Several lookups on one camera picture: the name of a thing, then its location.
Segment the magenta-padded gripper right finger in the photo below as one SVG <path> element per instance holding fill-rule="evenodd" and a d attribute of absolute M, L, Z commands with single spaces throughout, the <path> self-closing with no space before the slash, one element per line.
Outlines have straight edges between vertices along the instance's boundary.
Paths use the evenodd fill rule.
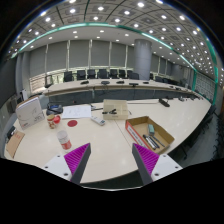
<path fill-rule="evenodd" d="M 136 143 L 132 145 L 132 154 L 144 185 L 182 169 L 169 155 L 158 155 Z"/>

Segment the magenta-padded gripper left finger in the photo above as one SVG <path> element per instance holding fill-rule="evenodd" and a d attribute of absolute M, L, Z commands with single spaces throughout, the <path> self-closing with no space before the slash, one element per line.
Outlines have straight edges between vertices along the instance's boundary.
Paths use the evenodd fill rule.
<path fill-rule="evenodd" d="M 91 144 L 87 143 L 65 155 L 56 155 L 43 166 L 43 169 L 79 185 L 90 154 Z"/>

